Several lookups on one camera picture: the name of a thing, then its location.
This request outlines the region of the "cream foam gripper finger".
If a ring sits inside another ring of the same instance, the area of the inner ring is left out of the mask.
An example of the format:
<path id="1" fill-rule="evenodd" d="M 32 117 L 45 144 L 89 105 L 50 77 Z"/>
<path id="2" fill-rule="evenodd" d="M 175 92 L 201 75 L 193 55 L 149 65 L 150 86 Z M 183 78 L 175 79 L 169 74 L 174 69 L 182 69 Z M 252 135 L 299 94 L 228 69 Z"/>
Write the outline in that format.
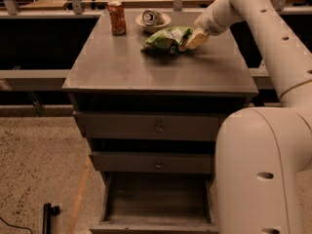
<path id="1" fill-rule="evenodd" d="M 209 34 L 206 33 L 202 28 L 197 28 L 194 30 L 190 38 L 185 44 L 187 50 L 194 50 L 202 45 L 204 45 L 209 40 Z"/>

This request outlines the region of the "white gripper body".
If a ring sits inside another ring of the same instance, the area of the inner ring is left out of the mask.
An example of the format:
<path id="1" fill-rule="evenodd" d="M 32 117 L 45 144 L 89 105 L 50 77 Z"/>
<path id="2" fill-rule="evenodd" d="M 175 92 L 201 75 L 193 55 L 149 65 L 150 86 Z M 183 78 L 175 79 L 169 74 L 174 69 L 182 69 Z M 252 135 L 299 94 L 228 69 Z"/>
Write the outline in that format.
<path id="1" fill-rule="evenodd" d="M 224 27 L 216 21 L 212 8 L 207 8 L 195 19 L 194 24 L 202 28 L 208 35 L 217 36 L 224 32 Z"/>

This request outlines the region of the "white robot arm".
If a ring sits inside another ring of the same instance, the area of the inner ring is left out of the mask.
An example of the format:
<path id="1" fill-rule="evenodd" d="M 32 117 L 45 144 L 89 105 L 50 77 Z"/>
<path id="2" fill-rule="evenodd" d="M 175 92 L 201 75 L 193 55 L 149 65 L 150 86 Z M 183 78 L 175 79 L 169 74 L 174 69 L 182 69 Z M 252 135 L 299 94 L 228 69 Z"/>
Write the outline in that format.
<path id="1" fill-rule="evenodd" d="M 245 21 L 280 101 L 222 123 L 215 147 L 219 234 L 302 234 L 296 176 L 311 166 L 312 56 L 277 0 L 217 0 L 195 21 L 211 35 Z"/>

